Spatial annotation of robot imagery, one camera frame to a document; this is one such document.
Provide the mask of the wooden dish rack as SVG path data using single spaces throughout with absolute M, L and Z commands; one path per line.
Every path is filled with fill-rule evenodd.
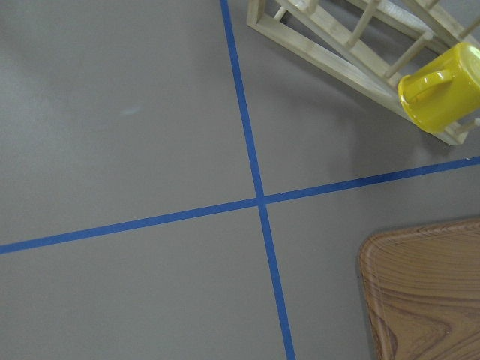
M 247 24 L 411 123 L 398 97 L 402 77 L 414 74 L 461 42 L 479 48 L 479 42 L 471 35 L 479 27 L 479 21 L 475 19 L 463 26 L 438 1 L 406 1 L 405 9 L 390 1 L 354 1 L 353 5 L 363 13 L 353 30 L 318 1 L 279 1 L 278 4 L 277 13 L 269 16 L 264 1 L 249 1 Z M 374 17 L 413 41 L 392 64 L 362 41 L 362 34 Z M 442 133 L 431 135 L 457 146 L 478 127 L 478 119 L 466 124 L 459 124 L 458 120 Z

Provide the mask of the wooden cutting board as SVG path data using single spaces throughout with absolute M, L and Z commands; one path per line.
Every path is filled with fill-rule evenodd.
M 479 219 L 378 232 L 358 254 L 378 359 L 479 358 Z

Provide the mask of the yellow mug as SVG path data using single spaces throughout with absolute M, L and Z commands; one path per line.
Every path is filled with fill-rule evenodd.
M 405 113 L 421 130 L 442 133 L 479 109 L 479 48 L 461 42 L 397 86 Z

